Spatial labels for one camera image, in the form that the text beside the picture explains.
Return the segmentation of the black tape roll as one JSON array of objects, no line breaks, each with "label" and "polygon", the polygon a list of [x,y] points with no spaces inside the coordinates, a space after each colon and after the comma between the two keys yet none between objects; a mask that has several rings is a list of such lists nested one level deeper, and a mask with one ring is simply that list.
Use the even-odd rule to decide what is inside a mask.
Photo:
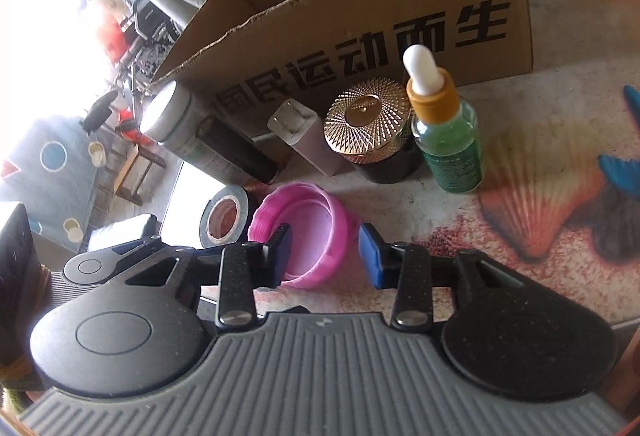
[{"label": "black tape roll", "polygon": [[243,187],[225,186],[206,204],[200,219],[200,242],[204,248],[247,240],[257,199]]}]

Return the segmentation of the pink plastic lid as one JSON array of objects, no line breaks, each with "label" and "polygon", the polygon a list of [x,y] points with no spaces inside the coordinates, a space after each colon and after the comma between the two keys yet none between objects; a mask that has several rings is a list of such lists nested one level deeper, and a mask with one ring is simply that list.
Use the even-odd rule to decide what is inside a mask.
[{"label": "pink plastic lid", "polygon": [[281,286],[312,290],[332,278],[355,243],[359,218],[333,194],[296,182],[272,193],[258,206],[247,237],[265,242],[280,225],[292,230],[291,254]]}]

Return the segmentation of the green dropper bottle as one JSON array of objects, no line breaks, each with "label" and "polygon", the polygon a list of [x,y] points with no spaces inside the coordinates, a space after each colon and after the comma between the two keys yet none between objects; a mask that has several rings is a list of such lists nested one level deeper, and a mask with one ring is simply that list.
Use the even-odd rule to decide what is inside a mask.
[{"label": "green dropper bottle", "polygon": [[483,180],[477,116],[461,99],[454,79],[432,52],[412,45],[402,55],[409,75],[406,92],[413,110],[414,142],[435,182],[449,193],[467,193]]}]

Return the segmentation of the white lid supplement bottle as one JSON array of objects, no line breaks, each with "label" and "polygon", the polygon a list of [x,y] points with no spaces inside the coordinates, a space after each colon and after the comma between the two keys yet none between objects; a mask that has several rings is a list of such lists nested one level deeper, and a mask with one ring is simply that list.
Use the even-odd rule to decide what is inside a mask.
[{"label": "white lid supplement bottle", "polygon": [[166,84],[144,109],[140,132],[218,182],[244,185],[246,175],[196,136],[207,116],[205,104],[185,87]]}]

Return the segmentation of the gold lid dark jar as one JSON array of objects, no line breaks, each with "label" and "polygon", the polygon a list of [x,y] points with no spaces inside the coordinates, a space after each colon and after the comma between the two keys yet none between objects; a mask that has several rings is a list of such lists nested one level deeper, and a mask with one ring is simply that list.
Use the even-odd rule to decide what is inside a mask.
[{"label": "gold lid dark jar", "polygon": [[323,121],[326,143],[375,184],[411,176],[423,158],[411,133],[412,107],[405,89],[390,78],[350,86]]}]

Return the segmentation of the white power adapter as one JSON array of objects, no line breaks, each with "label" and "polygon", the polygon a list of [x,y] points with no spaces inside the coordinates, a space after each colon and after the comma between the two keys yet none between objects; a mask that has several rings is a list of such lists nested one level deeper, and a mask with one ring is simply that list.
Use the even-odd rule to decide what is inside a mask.
[{"label": "white power adapter", "polygon": [[324,176],[349,172],[346,161],[326,142],[322,118],[299,101],[283,101],[270,116],[267,127]]}]

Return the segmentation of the small wooden stool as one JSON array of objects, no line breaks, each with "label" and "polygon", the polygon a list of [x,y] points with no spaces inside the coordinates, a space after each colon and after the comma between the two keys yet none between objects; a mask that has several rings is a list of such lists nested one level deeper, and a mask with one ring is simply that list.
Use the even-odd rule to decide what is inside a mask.
[{"label": "small wooden stool", "polygon": [[165,168],[166,161],[150,148],[135,144],[115,177],[114,195],[129,203],[141,206],[143,199],[140,196],[140,188],[154,165]]}]

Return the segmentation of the blue patterned floor mat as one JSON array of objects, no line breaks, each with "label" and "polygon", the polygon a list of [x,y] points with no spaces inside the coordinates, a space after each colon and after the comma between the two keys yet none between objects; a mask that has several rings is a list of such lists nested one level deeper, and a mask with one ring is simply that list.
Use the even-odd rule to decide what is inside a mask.
[{"label": "blue patterned floor mat", "polygon": [[32,231],[72,252],[84,242],[103,154],[80,118],[1,121],[1,199],[25,205]]}]

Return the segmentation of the open brown cardboard box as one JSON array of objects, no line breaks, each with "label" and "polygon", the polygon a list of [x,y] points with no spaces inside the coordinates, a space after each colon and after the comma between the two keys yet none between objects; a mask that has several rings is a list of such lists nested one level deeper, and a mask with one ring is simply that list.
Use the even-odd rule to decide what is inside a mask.
[{"label": "open brown cardboard box", "polygon": [[206,0],[156,74],[230,118],[294,97],[329,101],[341,82],[402,72],[426,46],[462,84],[532,70],[527,0]]}]

